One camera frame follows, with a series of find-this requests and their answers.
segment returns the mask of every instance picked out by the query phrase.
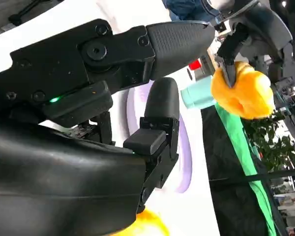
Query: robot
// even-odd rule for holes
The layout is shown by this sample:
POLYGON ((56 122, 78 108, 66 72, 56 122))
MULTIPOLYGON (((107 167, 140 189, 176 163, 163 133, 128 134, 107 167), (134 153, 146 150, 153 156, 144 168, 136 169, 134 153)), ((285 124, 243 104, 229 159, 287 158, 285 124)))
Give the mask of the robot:
MULTIPOLYGON (((218 52, 229 86, 238 52, 255 57, 267 48, 275 63, 290 59, 281 19, 258 1, 242 9, 234 5, 234 33, 218 52)), ((0 236, 107 235, 131 225, 178 159, 178 89, 166 76, 213 38, 203 22, 113 35, 98 19, 12 52, 12 66, 0 73, 0 236), (149 80, 140 128, 115 147, 112 94, 149 80), (47 119, 75 128, 63 134, 38 125, 47 119)))

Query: green leaves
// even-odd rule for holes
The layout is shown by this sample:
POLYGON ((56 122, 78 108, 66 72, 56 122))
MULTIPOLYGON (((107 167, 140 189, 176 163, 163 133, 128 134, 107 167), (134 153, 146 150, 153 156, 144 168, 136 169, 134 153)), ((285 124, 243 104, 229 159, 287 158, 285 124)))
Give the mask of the green leaves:
POLYGON ((265 119, 242 120, 251 144, 262 153, 262 161, 270 172, 282 169, 283 165, 290 166, 291 162, 295 166, 295 147, 291 138, 284 136, 273 142, 279 121, 283 119, 282 114, 276 113, 265 119))

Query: screw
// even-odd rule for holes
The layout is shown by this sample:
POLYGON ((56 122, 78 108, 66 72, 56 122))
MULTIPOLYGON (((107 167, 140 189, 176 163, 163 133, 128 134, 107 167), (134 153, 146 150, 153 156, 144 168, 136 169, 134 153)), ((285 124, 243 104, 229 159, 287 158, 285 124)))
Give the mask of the screw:
POLYGON ((143 204, 145 204, 147 200, 148 200, 148 189, 145 188, 143 189, 143 192, 142 192, 141 201, 143 204))
POLYGON ((106 25, 98 25, 98 26, 96 26, 95 31, 99 35, 104 36, 108 32, 108 27, 106 25))
POLYGON ((138 38, 138 44, 141 47, 145 47, 149 44, 149 40, 145 36, 141 36, 140 38, 138 38))
POLYGON ((17 97, 17 94, 15 92, 7 92, 6 93, 6 97, 10 100, 10 101, 13 101, 16 99, 17 97))
POLYGON ((37 92, 33 93, 32 99, 35 102, 42 102, 45 99, 45 94, 42 91, 37 91, 37 92))
POLYGON ((88 46, 87 54, 92 60, 100 61, 107 55, 107 49, 103 44, 94 42, 88 46))

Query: green cloth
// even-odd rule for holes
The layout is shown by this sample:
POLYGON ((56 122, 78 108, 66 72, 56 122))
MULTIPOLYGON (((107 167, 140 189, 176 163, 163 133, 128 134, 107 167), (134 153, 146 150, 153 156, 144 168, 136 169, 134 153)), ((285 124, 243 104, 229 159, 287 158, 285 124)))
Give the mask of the green cloth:
MULTIPOLYGON (((258 174, 250 155, 249 146, 243 131, 240 117, 228 113, 217 103, 215 104, 215 108, 233 144, 235 153, 241 163, 245 175, 250 176, 258 174)), ((250 182, 249 184, 255 192, 260 209, 265 216, 269 236, 276 236, 269 199, 267 198, 262 183, 260 181, 255 181, 250 182)))

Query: yellow toy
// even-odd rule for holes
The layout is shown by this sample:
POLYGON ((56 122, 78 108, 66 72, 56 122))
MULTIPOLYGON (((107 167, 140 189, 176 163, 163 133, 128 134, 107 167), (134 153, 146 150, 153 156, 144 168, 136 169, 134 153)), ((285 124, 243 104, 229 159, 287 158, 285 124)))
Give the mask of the yellow toy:
POLYGON ((153 212, 144 210, 137 215, 136 221, 123 231, 112 236, 169 236, 162 220, 153 212))
POLYGON ((211 94, 231 114, 245 119, 265 118, 275 109, 271 82, 263 73, 245 62, 236 62, 236 83, 230 88, 222 69, 213 75, 211 94))

